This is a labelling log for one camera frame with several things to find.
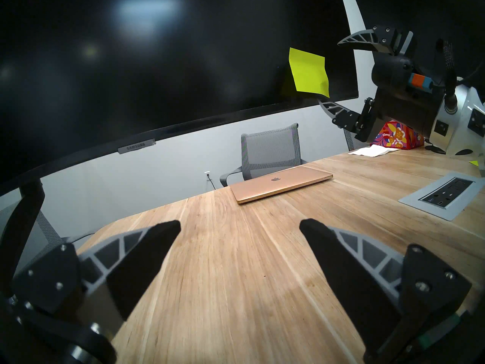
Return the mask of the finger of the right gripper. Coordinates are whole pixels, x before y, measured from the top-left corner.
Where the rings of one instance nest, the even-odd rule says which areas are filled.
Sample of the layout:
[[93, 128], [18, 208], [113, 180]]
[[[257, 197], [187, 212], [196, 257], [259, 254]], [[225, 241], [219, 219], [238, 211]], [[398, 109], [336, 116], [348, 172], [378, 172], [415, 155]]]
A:
[[395, 29], [374, 26], [372, 29], [355, 32], [338, 42], [338, 46], [353, 50], [366, 50], [385, 54], [397, 54]]
[[332, 101], [318, 100], [320, 107], [331, 118], [332, 123], [341, 129], [358, 134], [365, 126], [366, 119], [370, 117], [373, 105], [372, 98], [366, 98], [361, 113], [357, 113]]

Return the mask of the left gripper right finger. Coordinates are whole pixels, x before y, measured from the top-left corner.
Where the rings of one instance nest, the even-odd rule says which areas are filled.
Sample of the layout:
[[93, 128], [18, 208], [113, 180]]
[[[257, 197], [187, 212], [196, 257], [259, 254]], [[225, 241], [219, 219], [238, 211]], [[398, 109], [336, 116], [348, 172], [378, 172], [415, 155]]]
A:
[[300, 222], [327, 283], [365, 347], [365, 362], [469, 362], [471, 283], [419, 244], [402, 255], [314, 219]]

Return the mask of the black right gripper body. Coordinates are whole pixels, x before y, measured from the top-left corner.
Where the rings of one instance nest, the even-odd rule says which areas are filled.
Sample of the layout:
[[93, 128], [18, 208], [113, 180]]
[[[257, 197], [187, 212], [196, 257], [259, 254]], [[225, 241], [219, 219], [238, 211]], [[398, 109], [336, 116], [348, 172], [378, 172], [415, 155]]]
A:
[[445, 87], [431, 82], [431, 92], [409, 84], [412, 73], [420, 74], [414, 61], [404, 56], [375, 53], [371, 78], [377, 86], [375, 97], [367, 113], [360, 117], [356, 139], [371, 143], [383, 124], [398, 121], [429, 139], [442, 104]]

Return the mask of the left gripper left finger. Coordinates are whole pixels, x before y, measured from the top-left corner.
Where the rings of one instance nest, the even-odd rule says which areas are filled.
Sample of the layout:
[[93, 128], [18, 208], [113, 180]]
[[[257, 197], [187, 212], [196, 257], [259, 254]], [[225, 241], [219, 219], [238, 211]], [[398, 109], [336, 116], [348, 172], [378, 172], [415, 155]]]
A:
[[127, 320], [181, 232], [178, 220], [109, 237], [78, 254], [63, 243], [14, 277], [12, 289], [49, 315]]

